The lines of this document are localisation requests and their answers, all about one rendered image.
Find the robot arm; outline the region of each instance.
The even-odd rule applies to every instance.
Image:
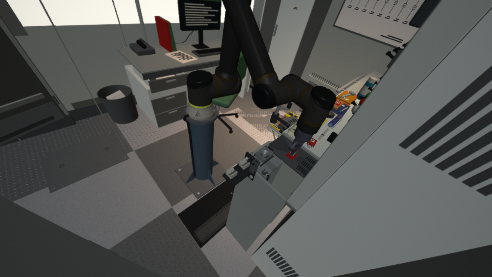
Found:
[[[212,103],[212,98],[237,93],[241,83],[237,66],[242,51],[254,80],[253,101],[259,108],[269,109],[294,102],[303,109],[290,147],[290,154],[294,156],[302,144],[318,132],[337,98],[329,89],[313,87],[292,74],[279,80],[249,6],[251,0],[223,0],[223,3],[226,14],[219,66],[214,75],[208,73],[208,76],[202,71],[201,75],[208,77],[197,78],[201,85],[194,85],[197,82],[193,80],[193,73],[200,70],[192,72],[191,78],[188,76],[190,104],[196,102],[195,106],[206,106]]]

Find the diagram on whiteboard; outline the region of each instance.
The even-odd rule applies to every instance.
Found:
[[[345,0],[335,26],[402,47],[417,32],[408,25],[424,0]]]

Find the red padlock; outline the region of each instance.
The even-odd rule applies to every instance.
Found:
[[[311,140],[310,140],[310,141],[308,141],[308,142],[306,142],[306,143],[307,143],[307,146],[308,146],[309,148],[313,148],[313,147],[316,145],[316,143],[317,143],[317,142],[318,142],[317,140],[315,140],[315,139],[311,138]]]

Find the floor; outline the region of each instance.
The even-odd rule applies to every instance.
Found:
[[[0,147],[0,195],[162,276],[261,277],[250,256],[289,212],[285,207],[245,251],[224,227],[199,247],[178,214],[197,201],[174,172],[191,160],[186,124],[158,129],[142,112],[125,125],[108,114]],[[244,153],[273,140],[267,125],[273,109],[257,108],[251,91],[221,113],[240,117],[215,122],[214,158],[225,169]],[[50,152],[112,133],[125,160],[60,190],[51,191],[43,169]]]

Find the green chair seat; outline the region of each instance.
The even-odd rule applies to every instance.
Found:
[[[243,57],[243,53],[241,52],[240,55],[239,55],[239,62],[238,62],[238,73],[239,73],[239,77],[241,78],[241,81],[246,76],[246,69],[247,69],[246,61],[245,61],[245,59]],[[222,97],[214,98],[212,100],[212,103],[214,105],[218,105],[218,106],[223,107],[223,108],[228,108],[228,107],[231,106],[232,102],[234,101],[234,99],[236,99],[236,97],[238,96],[238,94],[239,93],[236,93],[236,94],[233,94],[233,95],[228,95],[228,96],[222,96]]]

